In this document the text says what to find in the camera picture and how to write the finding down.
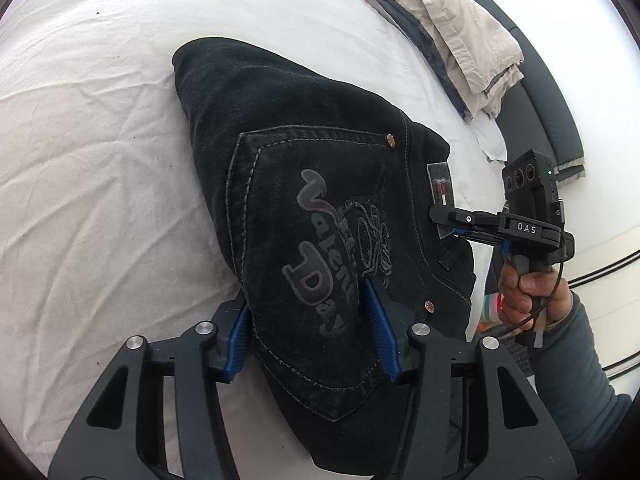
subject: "beige cloth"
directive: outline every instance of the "beige cloth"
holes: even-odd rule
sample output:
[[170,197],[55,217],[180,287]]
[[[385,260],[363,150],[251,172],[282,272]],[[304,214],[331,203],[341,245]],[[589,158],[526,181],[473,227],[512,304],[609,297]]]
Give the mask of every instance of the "beige cloth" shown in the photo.
[[491,118],[505,92],[522,79],[524,56],[513,36],[473,0],[395,0],[420,21],[469,111]]

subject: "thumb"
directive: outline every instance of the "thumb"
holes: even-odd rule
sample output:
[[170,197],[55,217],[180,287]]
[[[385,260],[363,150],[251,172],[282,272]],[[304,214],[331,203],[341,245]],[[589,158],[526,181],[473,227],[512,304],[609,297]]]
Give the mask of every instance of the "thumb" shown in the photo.
[[531,296],[549,296],[554,290],[558,274],[550,272],[532,272],[520,278],[520,289]]

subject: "stitching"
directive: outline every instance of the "stitching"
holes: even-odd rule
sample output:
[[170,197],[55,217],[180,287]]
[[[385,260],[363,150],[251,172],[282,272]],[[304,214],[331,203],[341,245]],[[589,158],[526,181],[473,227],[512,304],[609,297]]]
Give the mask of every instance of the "stitching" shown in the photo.
[[465,300],[466,304],[471,305],[471,301],[469,301],[465,296],[463,296],[460,292],[458,292],[455,288],[452,288],[451,286],[447,285],[445,282],[443,282],[437,275],[436,272],[432,272],[431,275],[433,276],[433,278],[441,283],[442,285],[446,286],[451,292],[457,294],[460,298],[462,298],[463,300]]
[[381,148],[386,148],[386,144],[375,143],[375,142],[356,142],[355,140],[346,140],[346,139],[306,139],[304,137],[299,137],[295,139],[285,139],[279,140],[278,142],[272,142],[271,144],[265,144],[258,149],[258,152],[255,154],[254,164],[251,167],[251,172],[249,173],[249,179],[246,182],[246,190],[244,192],[244,207],[242,212],[242,258],[240,261],[240,273],[239,276],[240,283],[244,283],[244,256],[246,254],[246,211],[249,199],[249,190],[251,188],[251,180],[254,177],[255,167],[258,164],[258,159],[260,158],[260,153],[264,148],[270,148],[271,146],[277,146],[278,144],[285,144],[286,142],[294,142],[296,140],[308,140],[309,142],[321,142],[321,141],[329,141],[329,142],[347,142],[348,144],[360,144],[363,146],[379,146]]
[[225,182],[225,208],[226,208],[226,228],[229,233],[229,245],[231,246],[231,261],[234,263],[234,271],[236,272],[236,276],[238,276],[238,264],[236,264],[236,252],[234,251],[234,239],[231,235],[231,216],[229,214],[229,188],[231,187],[231,174],[236,164],[236,155],[238,154],[238,149],[240,147],[240,142],[242,141],[242,137],[244,134],[238,135],[238,140],[236,140],[236,146],[234,147],[234,152],[231,155],[231,161],[229,162],[229,169],[226,172],[226,182]]
[[369,396],[371,395],[371,393],[373,392],[373,390],[375,389],[376,386],[378,386],[378,383],[382,380],[382,377],[380,377],[374,384],[372,389],[370,390],[370,392],[365,396],[365,398],[362,400],[362,402],[360,404],[358,404],[357,406],[355,406],[352,410],[349,410],[347,413],[343,413],[341,416],[339,417],[327,417],[325,413],[320,412],[317,408],[311,406],[309,403],[304,402],[302,399],[300,399],[299,396],[297,396],[296,394],[294,394],[292,391],[290,391],[284,384],[282,384],[282,382],[279,380],[279,378],[277,378],[273,372],[270,370],[269,366],[267,365],[267,363],[264,362],[264,359],[262,358],[262,356],[258,353],[256,354],[256,356],[258,357],[258,361],[260,361],[262,363],[263,369],[267,371],[267,373],[273,378],[274,381],[276,381],[280,387],[287,392],[297,403],[299,403],[301,406],[303,406],[304,408],[308,409],[310,412],[315,413],[318,416],[321,416],[322,418],[325,418],[326,420],[329,420],[331,422],[336,422],[338,420],[340,420],[341,418],[344,418],[345,416],[353,413],[355,410],[357,410],[362,403],[367,400],[369,398]]
[[415,221],[415,207],[414,207],[414,188],[411,185],[411,175],[409,174],[409,139],[408,132],[406,127],[406,119],[404,118],[404,114],[402,114],[402,124],[404,124],[404,168],[406,170],[406,180],[409,185],[409,202],[411,203],[411,216],[414,222],[414,231],[415,231],[415,240],[418,243],[418,248],[420,249],[420,254],[422,255],[422,259],[427,264],[427,268],[430,268],[429,262],[427,261],[427,257],[424,255],[424,250],[422,248],[422,241],[420,240],[420,235],[418,234],[418,224]]
[[385,134],[376,134],[369,130],[351,130],[350,128],[341,128],[339,126],[310,126],[309,124],[281,124],[280,126],[270,126],[269,128],[260,128],[258,130],[249,130],[242,132],[240,135],[245,134],[260,134],[265,132],[271,132],[273,130],[281,130],[284,128],[297,128],[300,130],[337,130],[340,132],[353,132],[357,134],[370,134],[375,136],[384,137]]
[[262,346],[262,348],[264,348],[274,359],[276,359],[276,361],[279,362],[279,364],[281,364],[285,368],[288,368],[289,370],[291,370],[293,373],[295,373],[298,377],[305,380],[306,382],[313,384],[313,386],[319,386],[320,388],[324,388],[325,390],[331,390],[332,392],[343,392],[345,390],[357,390],[361,388],[367,376],[369,376],[373,372],[373,370],[376,368],[376,365],[378,364],[378,361],[379,361],[379,360],[376,360],[373,363],[371,368],[369,368],[369,370],[367,370],[366,373],[363,375],[362,380],[355,386],[344,386],[342,388],[336,388],[335,386],[326,386],[325,384],[320,384],[314,381],[313,379],[311,379],[310,377],[307,377],[306,375],[302,374],[301,372],[296,370],[294,367],[288,365],[286,362],[280,359],[276,354],[274,354],[273,351],[271,351],[271,349],[267,345],[265,345],[264,341],[260,339],[260,336],[258,335],[258,331],[255,328],[255,321],[253,320],[253,318],[252,318],[252,323],[254,326],[254,337],[260,342],[260,345]]
[[464,270],[466,270],[466,272],[468,272],[469,274],[473,274],[473,273],[474,273],[472,270],[467,269],[463,264],[461,264],[461,263],[460,263],[459,261],[457,261],[457,260],[456,260],[455,262],[453,262],[453,264],[454,264],[455,266],[460,267],[460,269],[464,269]]
[[256,164],[258,164],[258,158],[262,148],[258,149],[258,153],[255,154],[254,164],[251,166],[251,172],[249,173],[249,179],[246,182],[246,189],[244,190],[244,209],[242,212],[242,259],[240,261],[240,282],[244,285],[244,254],[246,253],[246,209],[249,199],[249,189],[251,188],[251,179],[254,177],[254,170]]

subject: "folded clothes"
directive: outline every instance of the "folded clothes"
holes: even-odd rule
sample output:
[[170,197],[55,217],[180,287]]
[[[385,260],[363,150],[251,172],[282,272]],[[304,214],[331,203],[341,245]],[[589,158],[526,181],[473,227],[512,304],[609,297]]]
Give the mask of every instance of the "folded clothes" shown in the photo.
[[473,0],[376,1],[423,54],[461,116],[498,116],[504,94],[523,77],[524,56],[495,18]]

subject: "blue gripper pad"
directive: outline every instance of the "blue gripper pad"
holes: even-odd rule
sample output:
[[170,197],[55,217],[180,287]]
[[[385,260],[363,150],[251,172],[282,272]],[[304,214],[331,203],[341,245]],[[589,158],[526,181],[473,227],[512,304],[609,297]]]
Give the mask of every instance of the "blue gripper pad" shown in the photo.
[[242,292],[222,303],[211,321],[218,327],[218,337],[209,367],[217,382],[230,383],[242,370],[251,344],[251,314]]
[[403,304],[389,299],[377,278],[362,280],[363,304],[380,356],[382,369],[393,383],[402,383],[415,370],[407,331],[413,314]]

